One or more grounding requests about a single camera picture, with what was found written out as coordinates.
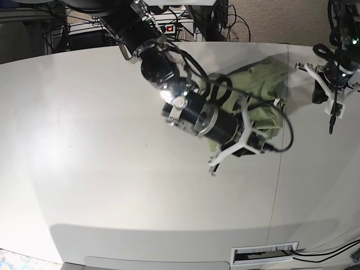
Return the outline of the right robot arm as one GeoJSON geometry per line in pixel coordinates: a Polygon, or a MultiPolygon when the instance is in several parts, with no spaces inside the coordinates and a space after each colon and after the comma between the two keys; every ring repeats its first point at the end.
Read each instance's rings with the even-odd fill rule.
{"type": "Polygon", "coordinates": [[[74,11],[99,18],[126,60],[141,62],[143,77],[160,89],[166,122],[192,136],[217,144],[209,160],[216,172],[228,156],[258,155],[265,151],[267,135],[256,129],[248,114],[248,98],[239,111],[224,104],[233,82],[220,76],[211,83],[203,68],[186,52],[172,45],[142,1],[65,1],[74,11]]]}

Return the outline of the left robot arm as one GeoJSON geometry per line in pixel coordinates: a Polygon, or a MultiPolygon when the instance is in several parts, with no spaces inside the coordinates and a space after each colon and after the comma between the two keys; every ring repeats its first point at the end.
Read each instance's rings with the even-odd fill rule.
{"type": "Polygon", "coordinates": [[[359,1],[328,1],[327,17],[331,28],[332,51],[324,44],[313,46],[324,65],[297,63],[295,67],[314,79],[312,102],[326,103],[325,113],[342,118],[345,99],[359,90],[359,83],[350,84],[359,72],[359,1]]]}

